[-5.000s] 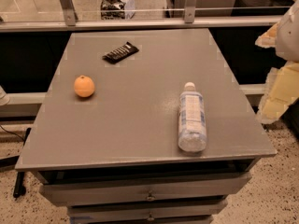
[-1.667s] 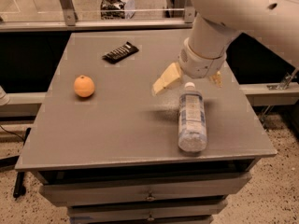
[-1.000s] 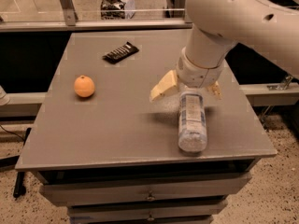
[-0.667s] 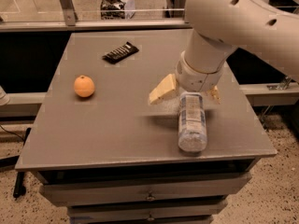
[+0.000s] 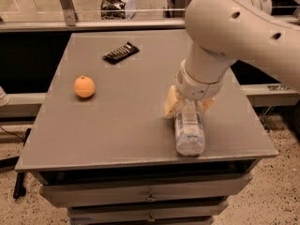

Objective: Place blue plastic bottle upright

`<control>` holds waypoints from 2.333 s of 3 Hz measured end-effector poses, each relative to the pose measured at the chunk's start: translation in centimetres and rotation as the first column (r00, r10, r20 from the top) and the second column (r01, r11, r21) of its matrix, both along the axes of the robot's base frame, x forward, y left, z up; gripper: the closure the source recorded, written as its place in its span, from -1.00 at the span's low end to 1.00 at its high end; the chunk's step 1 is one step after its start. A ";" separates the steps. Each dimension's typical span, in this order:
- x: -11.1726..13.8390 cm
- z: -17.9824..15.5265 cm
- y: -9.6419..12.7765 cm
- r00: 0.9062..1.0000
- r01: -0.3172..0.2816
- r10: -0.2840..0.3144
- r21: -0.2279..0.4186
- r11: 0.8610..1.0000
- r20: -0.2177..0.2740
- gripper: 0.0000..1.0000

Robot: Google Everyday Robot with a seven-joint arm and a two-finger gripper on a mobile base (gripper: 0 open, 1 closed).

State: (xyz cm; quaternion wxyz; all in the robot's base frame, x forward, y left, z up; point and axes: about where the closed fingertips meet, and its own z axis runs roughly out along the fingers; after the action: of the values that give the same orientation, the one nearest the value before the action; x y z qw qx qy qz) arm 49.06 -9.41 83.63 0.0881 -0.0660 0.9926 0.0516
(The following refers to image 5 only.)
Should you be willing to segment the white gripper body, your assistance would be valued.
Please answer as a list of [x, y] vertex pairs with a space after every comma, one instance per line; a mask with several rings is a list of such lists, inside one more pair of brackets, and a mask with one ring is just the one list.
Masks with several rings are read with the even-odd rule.
[[197, 82], [188, 75], [186, 61], [182, 61], [175, 76], [175, 84], [181, 97], [190, 101], [200, 101], [216, 96], [224, 84], [224, 79], [222, 76], [219, 82]]

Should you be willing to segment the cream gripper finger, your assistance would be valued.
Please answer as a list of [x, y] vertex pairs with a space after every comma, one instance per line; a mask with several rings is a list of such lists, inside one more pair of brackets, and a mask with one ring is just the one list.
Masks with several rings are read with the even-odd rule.
[[180, 96], [179, 91], [175, 85], [172, 85], [169, 89], [166, 101], [165, 101], [165, 116], [168, 119], [174, 117], [176, 110], [183, 98]]
[[202, 102], [202, 112], [207, 113], [209, 108], [213, 105], [215, 99], [213, 97], [208, 98]]

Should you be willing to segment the black white robot base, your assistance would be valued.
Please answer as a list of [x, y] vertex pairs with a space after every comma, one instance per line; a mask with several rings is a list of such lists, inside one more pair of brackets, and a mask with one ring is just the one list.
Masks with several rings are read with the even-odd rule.
[[135, 12], [135, 0], [102, 0], [100, 5], [102, 20], [129, 20]]

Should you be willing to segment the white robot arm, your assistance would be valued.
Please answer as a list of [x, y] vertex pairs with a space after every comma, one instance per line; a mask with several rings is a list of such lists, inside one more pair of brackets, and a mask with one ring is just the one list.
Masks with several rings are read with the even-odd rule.
[[165, 103], [174, 117], [185, 100], [213, 98], [240, 60], [300, 92], [300, 27], [271, 15], [271, 0], [192, 0], [185, 27], [192, 39]]

